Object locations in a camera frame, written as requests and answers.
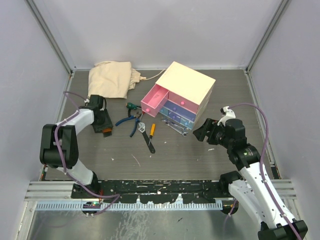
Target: gray wall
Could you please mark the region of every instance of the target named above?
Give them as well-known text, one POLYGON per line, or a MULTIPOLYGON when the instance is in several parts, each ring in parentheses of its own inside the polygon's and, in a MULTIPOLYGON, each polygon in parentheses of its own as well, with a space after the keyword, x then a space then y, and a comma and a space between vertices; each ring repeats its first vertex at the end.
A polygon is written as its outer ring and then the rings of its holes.
POLYGON ((283 177, 292 179, 312 239, 319 239, 320 2, 293 0, 252 78, 283 177))
POLYGON ((57 116, 68 74, 23 0, 0 8, 0 239, 18 229, 30 180, 40 176, 42 126, 57 116))
POLYGON ((246 67, 280 0, 35 0, 69 62, 246 67))

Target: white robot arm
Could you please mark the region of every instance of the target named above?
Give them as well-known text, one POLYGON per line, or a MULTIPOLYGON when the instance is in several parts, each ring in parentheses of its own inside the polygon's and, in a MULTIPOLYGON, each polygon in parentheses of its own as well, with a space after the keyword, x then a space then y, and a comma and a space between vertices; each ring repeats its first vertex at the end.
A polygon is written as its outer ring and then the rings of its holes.
POLYGON ((55 168, 65 174, 70 175, 86 186, 94 193, 99 193, 100 185, 97 175, 86 168, 79 159, 77 135, 87 126, 92 125, 95 133, 103 133, 104 137, 111 135, 113 124, 107 109, 103 108, 104 98, 99 95, 91 95, 90 101, 80 107, 72 115, 56 124, 46 124, 42 129, 40 161, 44 165, 55 168), (55 138, 57 130, 58 143, 55 138), (60 145, 62 155, 58 151, 57 144, 60 145))
POLYGON ((234 111, 228 106, 222 108, 221 113, 223 117, 219 121, 207 118, 193 134, 201 142, 208 137, 210 145, 225 147, 229 160, 241 173, 232 171, 222 174, 219 181, 222 192, 234 196, 257 223, 260 240, 296 240, 296 235, 303 239, 308 231, 305 222, 297 221, 279 197, 260 154, 247 143, 242 121, 236 119, 234 111))

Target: wrench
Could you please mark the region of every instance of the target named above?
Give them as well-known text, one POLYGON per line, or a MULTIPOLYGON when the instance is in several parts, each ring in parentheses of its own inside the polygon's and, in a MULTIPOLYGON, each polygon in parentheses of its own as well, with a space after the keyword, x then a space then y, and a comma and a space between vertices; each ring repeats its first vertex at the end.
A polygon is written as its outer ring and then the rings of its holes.
POLYGON ((152 143, 149 140, 149 137, 146 133, 146 125, 143 122, 139 122, 139 128, 138 130, 142 133, 142 136, 146 142, 146 145, 148 146, 150 153, 154 154, 156 152, 154 146, 152 145, 152 143))
POLYGON ((165 125, 169 126, 170 128, 172 128, 173 130, 177 131, 178 133, 180 133, 183 137, 186 137, 188 135, 188 132, 185 131, 185 128, 182 126, 179 126, 173 122, 170 122, 167 120, 167 118, 165 118, 164 120, 162 120, 165 125))

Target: blue drawer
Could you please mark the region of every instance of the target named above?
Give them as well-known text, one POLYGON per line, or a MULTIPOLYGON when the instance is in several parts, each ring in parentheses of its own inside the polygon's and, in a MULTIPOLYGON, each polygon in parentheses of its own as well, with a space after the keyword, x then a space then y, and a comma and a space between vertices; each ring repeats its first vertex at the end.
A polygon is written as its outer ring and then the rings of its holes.
POLYGON ((181 122, 181 117, 173 111, 168 111, 168 117, 175 120, 176 122, 181 122))
POLYGON ((167 108, 168 110, 175 112, 176 114, 180 115, 181 117, 192 121, 192 122, 194 122, 196 119, 196 114, 194 114, 193 112, 190 112, 187 109, 173 103, 172 101, 169 101, 169 100, 166 101, 166 103, 164 104, 164 107, 167 108))
POLYGON ((163 107, 163 108, 160 109, 160 113, 163 114, 163 115, 168 116, 168 109, 163 107))
POLYGON ((192 129, 194 127, 194 123, 188 119, 181 117, 180 123, 188 129, 192 129))
POLYGON ((179 116, 175 112, 172 112, 165 107, 161 108, 160 113, 164 116, 166 116, 168 119, 175 121, 178 124, 181 124, 182 126, 186 127, 187 129, 192 130, 194 127, 194 123, 182 116, 179 116))

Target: floor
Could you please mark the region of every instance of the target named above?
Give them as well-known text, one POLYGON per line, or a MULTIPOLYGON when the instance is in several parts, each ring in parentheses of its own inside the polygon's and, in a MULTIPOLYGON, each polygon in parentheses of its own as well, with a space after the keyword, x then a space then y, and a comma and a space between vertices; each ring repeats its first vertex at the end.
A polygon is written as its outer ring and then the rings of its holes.
MULTIPOLYGON (((159 71, 140 71, 144 77, 152 77, 159 71)), ((242 70, 200 70, 199 72, 216 79, 209 104, 198 121, 200 127, 206 118, 220 119, 220 108, 238 103, 252 103, 247 79, 242 70)), ((70 91, 82 96, 88 94, 88 71, 77 71, 71 82, 70 91)), ((129 90, 127 99, 108 99, 107 110, 113 124, 127 117, 126 103, 139 104, 140 100, 152 88, 158 78, 142 81, 133 90, 129 90)), ((74 97, 81 106, 80 98, 74 97)), ((75 108, 67 102, 63 117, 74 113, 75 108)), ((259 151, 263 146, 263 138, 257 116, 253 108, 244 106, 234 109, 237 118, 243 121, 248 142, 259 151)), ((91 126, 86 127, 77 138, 79 158, 87 168, 94 171, 99 179, 148 179, 148 180, 217 180, 220 175, 234 171, 236 167, 229 161, 227 151, 222 146, 208 145, 199 142, 192 133, 182 137, 161 121, 158 114, 153 118, 147 114, 142 121, 149 134, 152 123, 156 124, 152 144, 155 154, 151 154, 140 132, 130 138, 134 122, 128 121, 115 126, 112 136, 103 138, 94 133, 91 126)), ((271 169, 266 156, 266 168, 271 169)), ((65 179, 64 174, 56 169, 49 169, 47 180, 65 179)))
POLYGON ((109 211, 85 217, 78 211, 37 211, 28 240, 258 240, 259 226, 239 210, 109 211))

